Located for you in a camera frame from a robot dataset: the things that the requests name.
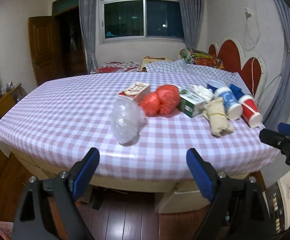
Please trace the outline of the red paper cup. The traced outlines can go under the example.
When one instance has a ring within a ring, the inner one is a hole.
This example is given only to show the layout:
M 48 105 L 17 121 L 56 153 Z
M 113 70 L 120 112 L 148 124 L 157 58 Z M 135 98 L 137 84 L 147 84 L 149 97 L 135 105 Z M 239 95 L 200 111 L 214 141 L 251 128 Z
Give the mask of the red paper cup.
M 242 117 L 250 128 L 258 127 L 263 120 L 263 116 L 259 113 L 258 107 L 251 95 L 243 95 L 238 102 L 242 106 Z

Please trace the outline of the blue paper cup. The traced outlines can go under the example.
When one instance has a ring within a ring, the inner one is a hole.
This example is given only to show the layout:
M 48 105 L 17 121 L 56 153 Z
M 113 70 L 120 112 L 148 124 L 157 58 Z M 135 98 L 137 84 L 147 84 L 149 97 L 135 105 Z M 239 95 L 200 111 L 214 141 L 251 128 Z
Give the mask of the blue paper cup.
M 229 120 L 236 120 L 241 117 L 243 111 L 242 106 L 230 88 L 226 86 L 218 88 L 214 92 L 214 97 L 223 99 L 223 106 Z

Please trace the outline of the beige cloth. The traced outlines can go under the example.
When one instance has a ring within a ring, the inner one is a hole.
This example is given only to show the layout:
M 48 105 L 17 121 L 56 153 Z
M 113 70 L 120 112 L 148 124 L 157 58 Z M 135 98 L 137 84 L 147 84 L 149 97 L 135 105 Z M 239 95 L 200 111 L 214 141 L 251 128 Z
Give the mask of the beige cloth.
M 230 125 L 225 113 L 223 98 L 218 97 L 208 102 L 203 110 L 203 116 L 210 123 L 212 136 L 219 138 L 234 132 L 234 127 Z

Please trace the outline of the white tissue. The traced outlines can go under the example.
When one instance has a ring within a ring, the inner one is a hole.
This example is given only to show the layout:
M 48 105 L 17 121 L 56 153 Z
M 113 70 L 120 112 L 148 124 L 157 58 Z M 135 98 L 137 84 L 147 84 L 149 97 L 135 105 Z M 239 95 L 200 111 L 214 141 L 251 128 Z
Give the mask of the white tissue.
M 206 103 L 210 102 L 213 99 L 213 91 L 209 88 L 205 88 L 201 85 L 190 85 L 189 88 L 192 93 L 202 98 Z

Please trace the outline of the green white carton box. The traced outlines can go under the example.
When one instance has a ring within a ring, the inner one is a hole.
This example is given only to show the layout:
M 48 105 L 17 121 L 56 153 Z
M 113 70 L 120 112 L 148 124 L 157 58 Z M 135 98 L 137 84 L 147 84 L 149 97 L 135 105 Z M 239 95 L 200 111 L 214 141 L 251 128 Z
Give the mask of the green white carton box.
M 193 118 L 204 109 L 205 101 L 194 93 L 178 86 L 180 103 L 178 109 L 190 118 Z

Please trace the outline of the red plastic bag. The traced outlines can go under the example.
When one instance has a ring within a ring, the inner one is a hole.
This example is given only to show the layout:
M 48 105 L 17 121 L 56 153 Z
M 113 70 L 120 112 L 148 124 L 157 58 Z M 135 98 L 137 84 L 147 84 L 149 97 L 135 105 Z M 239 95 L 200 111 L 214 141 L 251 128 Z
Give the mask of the red plastic bag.
M 175 85 L 162 85 L 149 93 L 140 103 L 145 116 L 169 116 L 180 103 L 180 93 Z

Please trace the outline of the clear plastic bag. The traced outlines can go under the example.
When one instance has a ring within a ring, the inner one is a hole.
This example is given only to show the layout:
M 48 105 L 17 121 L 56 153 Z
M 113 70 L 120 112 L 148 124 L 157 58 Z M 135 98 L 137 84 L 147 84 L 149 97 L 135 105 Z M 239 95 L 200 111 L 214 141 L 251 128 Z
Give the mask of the clear plastic bag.
M 146 123 L 143 109 L 134 101 L 118 98 L 110 113 L 111 130 L 119 144 L 135 144 Z

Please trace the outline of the red white milk carton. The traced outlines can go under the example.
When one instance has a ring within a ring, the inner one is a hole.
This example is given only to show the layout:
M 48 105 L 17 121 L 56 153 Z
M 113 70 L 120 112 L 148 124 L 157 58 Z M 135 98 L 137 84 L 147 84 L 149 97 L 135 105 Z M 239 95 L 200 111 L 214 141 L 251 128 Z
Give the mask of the red white milk carton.
M 150 84 L 145 82 L 135 82 L 128 88 L 122 90 L 117 96 L 132 100 L 138 104 L 150 93 Z

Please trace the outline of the blue cloth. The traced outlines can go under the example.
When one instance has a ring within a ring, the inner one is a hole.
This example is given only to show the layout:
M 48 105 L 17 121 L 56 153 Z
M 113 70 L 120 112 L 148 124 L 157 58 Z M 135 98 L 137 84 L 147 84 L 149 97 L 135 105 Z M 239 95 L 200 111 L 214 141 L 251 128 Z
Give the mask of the blue cloth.
M 234 84 L 231 84 L 228 87 L 224 83 L 213 81 L 213 80 L 208 81 L 207 88 L 211 89 L 216 97 L 220 96 L 221 94 L 223 94 L 225 92 L 229 92 L 229 93 L 233 94 L 233 96 L 236 98 L 236 100 L 239 100 L 245 95 L 244 92 L 242 91 L 242 89 L 235 86 Z

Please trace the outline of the cream safe cabinet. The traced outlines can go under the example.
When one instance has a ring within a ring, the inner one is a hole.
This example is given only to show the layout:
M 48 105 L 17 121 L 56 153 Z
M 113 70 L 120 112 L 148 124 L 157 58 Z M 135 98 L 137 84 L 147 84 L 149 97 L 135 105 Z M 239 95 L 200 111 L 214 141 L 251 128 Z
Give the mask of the cream safe cabinet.
M 271 221 L 271 230 L 279 235 L 290 227 L 290 170 L 262 193 Z

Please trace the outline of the grey curtain right tied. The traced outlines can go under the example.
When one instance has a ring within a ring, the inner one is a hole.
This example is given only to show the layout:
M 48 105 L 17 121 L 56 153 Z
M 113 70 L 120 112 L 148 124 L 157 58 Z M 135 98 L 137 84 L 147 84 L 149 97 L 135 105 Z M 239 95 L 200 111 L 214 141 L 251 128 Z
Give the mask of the grey curtain right tied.
M 285 56 L 281 69 L 281 79 L 277 91 L 268 107 L 264 125 L 276 130 L 278 124 L 286 122 L 290 116 L 290 0 L 274 0 L 285 37 Z

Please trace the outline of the red heart headboard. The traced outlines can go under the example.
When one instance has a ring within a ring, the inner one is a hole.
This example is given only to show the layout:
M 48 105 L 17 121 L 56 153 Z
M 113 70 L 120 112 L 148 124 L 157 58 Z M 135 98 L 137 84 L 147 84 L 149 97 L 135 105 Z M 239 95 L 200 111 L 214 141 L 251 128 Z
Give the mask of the red heart headboard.
M 249 91 L 259 99 L 265 89 L 267 79 L 267 69 L 264 60 L 255 52 L 247 56 L 235 38 L 225 40 L 221 46 L 216 42 L 208 48 L 208 53 L 212 54 L 223 62 L 223 67 L 228 72 L 237 72 Z

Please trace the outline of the pink checkered tablecloth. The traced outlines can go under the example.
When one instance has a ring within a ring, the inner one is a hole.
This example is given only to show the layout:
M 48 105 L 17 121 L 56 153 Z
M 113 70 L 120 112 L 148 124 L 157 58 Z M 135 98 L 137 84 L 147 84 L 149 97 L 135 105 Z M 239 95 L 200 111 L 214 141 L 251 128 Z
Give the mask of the pink checkered tablecloth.
M 195 148 L 218 170 L 230 175 L 258 171 L 272 163 L 278 150 L 263 144 L 260 128 L 242 119 L 234 131 L 211 133 L 203 116 L 179 110 L 147 117 L 119 93 L 136 82 L 188 89 L 205 85 L 204 75 L 170 73 L 92 74 L 48 81 L 20 100 L 0 119 L 0 142 L 30 157 L 69 169 L 91 148 L 100 155 L 96 174 L 103 177 L 182 181 L 191 179 L 186 153 Z

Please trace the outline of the white grid bed sheet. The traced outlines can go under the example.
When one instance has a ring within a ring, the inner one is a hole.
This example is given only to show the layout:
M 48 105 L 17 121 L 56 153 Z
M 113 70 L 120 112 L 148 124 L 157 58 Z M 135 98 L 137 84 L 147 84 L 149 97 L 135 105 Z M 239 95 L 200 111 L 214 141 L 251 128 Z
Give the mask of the white grid bed sheet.
M 144 65 L 147 72 L 158 73 L 174 73 L 174 74 L 191 74 L 197 76 L 205 76 L 210 80 L 222 82 L 229 86 L 234 84 L 241 88 L 245 94 L 251 94 L 247 85 L 242 80 L 237 72 L 228 72 L 222 69 L 217 69 L 209 66 L 201 66 L 196 64 L 187 64 L 184 60 L 176 61 L 154 61 Z

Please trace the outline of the colourful folded quilt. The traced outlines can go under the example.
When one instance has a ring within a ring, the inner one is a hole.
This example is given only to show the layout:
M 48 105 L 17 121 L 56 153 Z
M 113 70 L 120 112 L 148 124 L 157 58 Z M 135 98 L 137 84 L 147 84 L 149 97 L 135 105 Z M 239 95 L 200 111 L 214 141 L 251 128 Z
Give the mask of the colourful folded quilt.
M 179 59 L 184 59 L 187 64 L 223 69 L 221 59 L 204 51 L 184 48 L 179 52 Z

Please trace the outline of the grey curtain middle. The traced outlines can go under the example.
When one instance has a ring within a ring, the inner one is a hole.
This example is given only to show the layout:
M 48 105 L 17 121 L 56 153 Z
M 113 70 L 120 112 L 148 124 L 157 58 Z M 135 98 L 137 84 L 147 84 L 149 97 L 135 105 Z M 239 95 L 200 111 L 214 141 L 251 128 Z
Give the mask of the grey curtain middle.
M 205 0 L 179 0 L 179 4 L 185 45 L 196 49 L 201 34 Z

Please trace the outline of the brown wooden door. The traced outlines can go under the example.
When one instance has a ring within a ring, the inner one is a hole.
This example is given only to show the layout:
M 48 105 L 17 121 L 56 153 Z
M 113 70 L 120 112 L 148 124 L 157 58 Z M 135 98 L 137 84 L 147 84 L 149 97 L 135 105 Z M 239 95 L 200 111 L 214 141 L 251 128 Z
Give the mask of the brown wooden door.
M 37 85 L 61 78 L 63 67 L 55 18 L 28 18 L 28 32 L 32 68 Z

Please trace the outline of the grey curtain left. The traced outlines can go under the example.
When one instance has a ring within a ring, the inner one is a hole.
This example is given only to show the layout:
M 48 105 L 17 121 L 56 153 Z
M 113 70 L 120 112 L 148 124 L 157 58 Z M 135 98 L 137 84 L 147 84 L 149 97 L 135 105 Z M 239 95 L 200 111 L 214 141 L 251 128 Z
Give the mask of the grey curtain left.
M 96 3 L 97 0 L 78 0 L 79 20 L 83 38 L 86 68 L 88 73 L 94 72 L 97 67 L 95 55 L 96 46 Z

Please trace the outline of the wall power adapter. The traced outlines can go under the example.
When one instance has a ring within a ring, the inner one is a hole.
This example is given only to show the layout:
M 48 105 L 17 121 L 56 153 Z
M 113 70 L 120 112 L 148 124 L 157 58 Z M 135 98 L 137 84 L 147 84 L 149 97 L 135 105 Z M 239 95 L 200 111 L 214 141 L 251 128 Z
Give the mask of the wall power adapter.
M 244 12 L 245 12 L 245 18 L 246 18 L 246 20 L 248 20 L 249 18 L 252 17 L 252 13 L 251 13 L 251 11 L 250 11 L 249 8 L 245 7 L 244 8 Z

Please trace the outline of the window with white frame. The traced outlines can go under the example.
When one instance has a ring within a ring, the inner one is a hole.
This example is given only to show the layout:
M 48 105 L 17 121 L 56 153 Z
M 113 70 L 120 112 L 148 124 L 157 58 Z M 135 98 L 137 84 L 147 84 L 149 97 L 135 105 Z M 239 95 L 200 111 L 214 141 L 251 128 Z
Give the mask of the window with white frame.
M 179 0 L 99 0 L 102 42 L 183 40 Z

